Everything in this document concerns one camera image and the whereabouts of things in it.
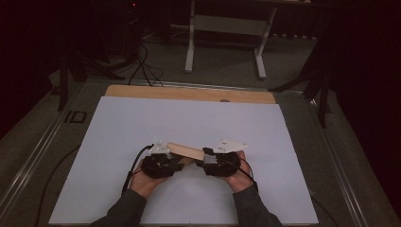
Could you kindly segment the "black floor socket box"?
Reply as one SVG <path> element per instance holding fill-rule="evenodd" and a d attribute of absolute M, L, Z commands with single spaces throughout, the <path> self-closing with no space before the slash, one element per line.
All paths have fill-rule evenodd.
<path fill-rule="evenodd" d="M 81 111 L 69 111 L 67 116 L 64 118 L 64 123 L 84 123 L 87 118 L 86 112 Z"/>

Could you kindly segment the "white table mat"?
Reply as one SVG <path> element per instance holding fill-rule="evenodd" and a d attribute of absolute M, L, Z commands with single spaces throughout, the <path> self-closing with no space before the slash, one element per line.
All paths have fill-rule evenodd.
<path fill-rule="evenodd" d="M 317 223 L 278 105 L 110 96 L 97 105 L 49 221 L 89 224 L 105 216 L 147 145 L 216 148 L 222 139 L 246 144 L 259 195 L 283 224 Z"/>

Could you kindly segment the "person's left hand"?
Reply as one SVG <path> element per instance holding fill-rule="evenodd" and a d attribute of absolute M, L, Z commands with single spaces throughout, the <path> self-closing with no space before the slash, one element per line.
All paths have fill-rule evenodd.
<path fill-rule="evenodd" d="M 142 170 L 135 170 L 131 176 L 129 189 L 148 199 L 157 186 L 166 181 L 166 178 L 153 179 Z"/>

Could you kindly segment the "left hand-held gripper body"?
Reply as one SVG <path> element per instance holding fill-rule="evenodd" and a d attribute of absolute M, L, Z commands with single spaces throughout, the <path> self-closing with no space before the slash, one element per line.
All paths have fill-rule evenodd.
<path fill-rule="evenodd" d="M 176 171 L 177 160 L 170 154 L 170 149 L 162 142 L 146 147 L 148 156 L 141 164 L 143 172 L 152 179 L 170 177 Z"/>

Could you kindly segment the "white metal desk frame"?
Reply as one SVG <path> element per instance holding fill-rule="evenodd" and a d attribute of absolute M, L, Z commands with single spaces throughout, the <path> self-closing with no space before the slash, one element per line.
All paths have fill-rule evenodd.
<path fill-rule="evenodd" d="M 263 52 L 278 8 L 282 5 L 311 5 L 310 0 L 251 0 L 252 2 L 269 4 L 267 19 L 252 20 L 197 14 L 196 1 L 197 0 L 190 0 L 189 43 L 187 47 L 184 72 L 191 73 L 193 71 L 195 31 L 212 31 L 260 37 L 260 45 L 253 50 L 256 69 L 260 79 L 265 79 L 267 77 L 263 62 Z"/>

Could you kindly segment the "metal floor rail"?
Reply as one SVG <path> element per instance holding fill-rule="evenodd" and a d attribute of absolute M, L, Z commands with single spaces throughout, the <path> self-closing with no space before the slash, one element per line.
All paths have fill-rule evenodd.
<path fill-rule="evenodd" d="M 0 140 L 0 220 L 6 219 L 71 109 L 39 103 Z"/>
<path fill-rule="evenodd" d="M 338 182 L 340 192 L 344 198 L 344 201 L 347 205 L 348 211 L 350 213 L 351 219 L 354 222 L 355 227 L 369 227 L 369 224 L 361 210 L 360 204 L 357 200 L 356 193 L 348 180 L 344 168 L 340 162 L 339 156 L 337 155 L 337 151 L 334 147 L 333 142 L 329 138 L 326 129 L 321 126 L 321 123 L 318 119 L 317 111 L 318 105 L 317 102 L 312 99 L 307 102 L 308 109 L 310 110 L 312 116 L 314 117 L 315 125 L 319 128 L 319 131 L 323 137 L 323 141 L 328 150 L 328 156 L 330 164 L 333 168 L 334 175 Z"/>

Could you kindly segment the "black device with red light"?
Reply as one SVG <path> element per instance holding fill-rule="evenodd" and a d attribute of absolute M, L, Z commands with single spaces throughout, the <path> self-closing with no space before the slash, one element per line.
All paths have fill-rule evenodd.
<path fill-rule="evenodd" d="M 126 60 L 135 58 L 140 40 L 141 3 L 140 0 L 123 0 L 123 54 Z"/>

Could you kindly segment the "black stand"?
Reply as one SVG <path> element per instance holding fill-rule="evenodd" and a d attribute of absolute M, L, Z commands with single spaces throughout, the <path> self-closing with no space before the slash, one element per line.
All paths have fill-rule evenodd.
<path fill-rule="evenodd" d="M 324 50 L 324 46 L 324 38 L 318 39 L 302 67 L 299 76 L 283 85 L 269 88 L 269 91 L 281 93 L 295 85 L 307 81 L 307 85 L 302 91 L 302 95 L 305 99 L 309 100 L 314 99 L 316 95 L 320 95 L 318 98 L 318 120 L 321 126 L 326 129 L 325 115 L 328 106 L 327 99 L 330 73 L 328 72 L 328 57 L 327 52 Z"/>
<path fill-rule="evenodd" d="M 77 81 L 85 81 L 87 73 L 84 67 L 89 67 L 106 78 L 122 79 L 113 70 L 123 68 L 129 65 L 129 60 L 117 64 L 103 65 L 93 60 L 79 51 L 63 50 L 60 55 L 60 85 L 56 87 L 56 94 L 60 96 L 58 110 L 61 111 L 66 106 L 69 97 L 68 77 L 72 75 Z"/>

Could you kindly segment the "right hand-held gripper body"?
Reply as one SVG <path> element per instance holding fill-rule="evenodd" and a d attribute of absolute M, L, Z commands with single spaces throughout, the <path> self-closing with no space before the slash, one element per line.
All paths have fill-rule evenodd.
<path fill-rule="evenodd" d="M 229 177 L 234 175 L 240 168 L 240 159 L 237 152 L 248 145 L 227 139 L 221 139 L 215 148 L 212 148 L 215 155 L 204 153 L 204 172 L 206 175 L 216 177 Z"/>

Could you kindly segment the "person's right hand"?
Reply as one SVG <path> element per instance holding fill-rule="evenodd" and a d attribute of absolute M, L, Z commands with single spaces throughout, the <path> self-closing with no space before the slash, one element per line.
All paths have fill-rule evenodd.
<path fill-rule="evenodd" d="M 243 191 L 244 189 L 253 186 L 253 180 L 251 176 L 250 165 L 246 161 L 246 156 L 244 151 L 238 151 L 237 156 L 240 159 L 240 169 L 232 176 L 223 178 L 234 193 Z"/>

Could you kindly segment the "wooden picture frame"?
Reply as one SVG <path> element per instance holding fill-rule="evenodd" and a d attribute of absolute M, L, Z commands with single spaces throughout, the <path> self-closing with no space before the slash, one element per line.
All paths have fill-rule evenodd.
<path fill-rule="evenodd" d="M 204 158 L 204 152 L 200 149 L 191 148 L 175 143 L 167 143 L 166 147 L 171 153 L 182 156 L 183 158 L 181 159 L 180 164 L 184 164 L 185 166 L 191 164 L 194 161 L 202 161 Z"/>

